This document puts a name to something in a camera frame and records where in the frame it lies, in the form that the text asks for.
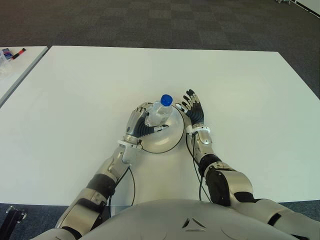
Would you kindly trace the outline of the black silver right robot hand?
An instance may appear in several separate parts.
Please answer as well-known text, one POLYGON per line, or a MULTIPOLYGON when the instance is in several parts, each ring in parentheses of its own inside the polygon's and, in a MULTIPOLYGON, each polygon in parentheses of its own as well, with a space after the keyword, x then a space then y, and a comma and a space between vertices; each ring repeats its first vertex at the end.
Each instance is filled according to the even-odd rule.
POLYGON ((175 107, 182 111, 190 120, 192 125, 204 124, 204 111, 196 93, 189 89, 183 95, 184 101, 176 103, 175 107))

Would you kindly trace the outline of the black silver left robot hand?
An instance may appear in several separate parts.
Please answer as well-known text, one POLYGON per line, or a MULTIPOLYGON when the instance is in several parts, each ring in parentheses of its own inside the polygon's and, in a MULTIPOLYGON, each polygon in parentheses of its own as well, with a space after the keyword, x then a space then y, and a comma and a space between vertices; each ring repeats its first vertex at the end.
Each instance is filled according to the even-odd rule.
POLYGON ((153 103, 144 102, 132 111, 123 137, 125 142, 137 145, 141 137, 161 132, 169 127, 167 124, 148 126, 145 123, 149 115, 148 110, 150 110, 152 106, 153 103))

